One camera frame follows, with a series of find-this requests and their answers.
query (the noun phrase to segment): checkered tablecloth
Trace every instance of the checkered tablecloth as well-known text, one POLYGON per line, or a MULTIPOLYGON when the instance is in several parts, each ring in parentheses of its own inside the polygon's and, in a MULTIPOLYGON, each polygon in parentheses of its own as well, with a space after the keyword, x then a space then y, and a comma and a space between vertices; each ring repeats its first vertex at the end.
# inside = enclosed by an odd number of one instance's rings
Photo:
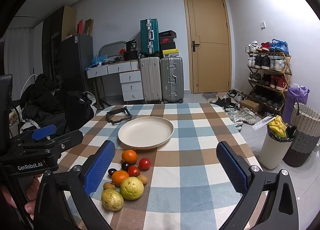
MULTIPOLYGON (((59 172, 83 164, 105 140, 114 142, 116 155, 109 168, 121 169, 121 154, 125 148, 118 140, 118 131, 124 123, 112 125, 106 112, 121 108, 106 108, 87 122, 80 130, 82 143, 62 154, 59 172)), ((245 140, 221 107, 212 104, 127 105, 132 118, 163 117, 172 122, 172 138, 163 146, 137 150, 138 161, 149 158, 152 167, 141 174, 148 177, 143 195, 134 201, 125 201, 117 212, 104 210, 100 196, 103 184, 111 182, 106 172, 98 190, 90 196, 113 230, 134 229, 219 229, 239 202, 236 193, 216 156, 216 146, 226 141, 251 164, 258 162, 245 140)), ((116 120, 124 114, 118 114, 116 120)), ((68 204, 79 227, 85 229, 69 192, 68 204)), ((265 194, 246 228, 254 226, 265 194)))

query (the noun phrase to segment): wooden shoe rack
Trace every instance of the wooden shoe rack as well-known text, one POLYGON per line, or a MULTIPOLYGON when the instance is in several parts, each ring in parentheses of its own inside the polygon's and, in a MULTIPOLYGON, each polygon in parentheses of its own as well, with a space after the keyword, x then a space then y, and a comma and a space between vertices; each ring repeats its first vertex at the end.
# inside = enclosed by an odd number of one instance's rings
MULTIPOLYGON (((289 63, 290 63, 290 60, 291 60, 291 56, 287 55, 287 54, 285 54, 283 52, 247 52, 247 53, 249 55, 253 55, 253 56, 255 56, 255 55, 267 55, 267 56, 281 56, 281 57, 284 57, 286 64, 285 64, 284 70, 282 72, 281 71, 276 71, 276 70, 271 70, 271 69, 269 70, 269 69, 263 69, 263 68, 253 68, 253 67, 249 67, 248 66, 248 68, 250 69, 251 73, 254 73, 253 70, 256 70, 255 72, 258 72, 259 70, 263 70, 263 71, 268 71, 268 72, 271 72, 271 73, 274 73, 274 74, 283 75, 284 78, 285 78, 285 81, 286 81, 286 86, 284 87, 284 89, 282 91, 277 90, 275 88, 271 88, 271 87, 265 86, 265 85, 261 85, 259 83, 253 82, 253 81, 249 81, 248 80, 248 82, 252 86, 252 88, 255 88, 255 87, 259 86, 259 87, 266 88, 268 90, 272 90, 272 91, 278 92, 284 98, 284 103, 285 103, 286 92, 288 90, 289 82, 290 82, 290 79, 291 79, 291 76, 292 76, 292 72, 291 72, 291 69, 290 69, 290 66, 289 66, 289 63)), ((273 106, 270 106, 267 103, 264 103, 264 102, 262 102, 260 100, 257 100, 252 96, 248 95, 248 97, 249 97, 250 100, 252 100, 254 102, 257 102, 259 104, 263 104, 263 105, 265 105, 265 106, 267 106, 267 107, 269 107, 271 109, 276 110, 273 106)), ((282 104, 280 109, 277 110, 280 114, 282 114, 284 103, 282 104)))

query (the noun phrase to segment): blue gripper pad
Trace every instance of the blue gripper pad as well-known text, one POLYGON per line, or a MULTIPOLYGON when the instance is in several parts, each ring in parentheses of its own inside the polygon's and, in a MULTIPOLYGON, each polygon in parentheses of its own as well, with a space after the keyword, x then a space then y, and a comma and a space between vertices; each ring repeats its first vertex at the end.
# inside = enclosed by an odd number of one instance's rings
POLYGON ((52 125, 42 127, 38 130, 34 130, 31 137, 34 140, 40 140, 44 137, 47 137, 49 135, 56 133, 56 131, 57 131, 56 126, 52 124, 52 125))
POLYGON ((222 142, 216 148, 217 158, 230 179, 235 191, 244 195, 248 189, 248 179, 222 142))
POLYGON ((103 176, 105 175, 107 169, 110 166, 110 163, 113 160, 113 157, 116 154, 116 148, 113 142, 107 140, 100 148, 103 148, 103 146, 104 149, 101 150, 100 154, 98 154, 98 156, 95 158, 92 166, 90 167, 84 178, 84 191, 88 196, 90 195, 90 193, 97 191, 98 186, 103 179, 103 176))

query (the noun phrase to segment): small brown fruit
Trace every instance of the small brown fruit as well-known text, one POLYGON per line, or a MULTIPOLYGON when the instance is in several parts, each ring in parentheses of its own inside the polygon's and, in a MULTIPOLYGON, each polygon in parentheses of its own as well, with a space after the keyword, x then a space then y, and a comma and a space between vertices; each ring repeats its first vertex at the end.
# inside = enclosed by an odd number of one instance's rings
POLYGON ((141 180, 143 185, 146 185, 148 183, 148 178, 146 176, 139 175, 137 178, 141 180))
POLYGON ((113 184, 110 183, 110 182, 105 182, 105 183, 103 184, 103 189, 116 189, 116 186, 113 185, 113 184))

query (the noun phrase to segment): black refrigerator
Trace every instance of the black refrigerator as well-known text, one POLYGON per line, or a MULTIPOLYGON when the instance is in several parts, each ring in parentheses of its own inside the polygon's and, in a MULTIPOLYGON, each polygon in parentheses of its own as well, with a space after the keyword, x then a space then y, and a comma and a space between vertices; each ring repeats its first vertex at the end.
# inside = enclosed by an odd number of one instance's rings
POLYGON ((91 36, 75 34, 61 42, 61 71, 65 90, 92 92, 93 84, 87 79, 85 71, 92 59, 91 36))

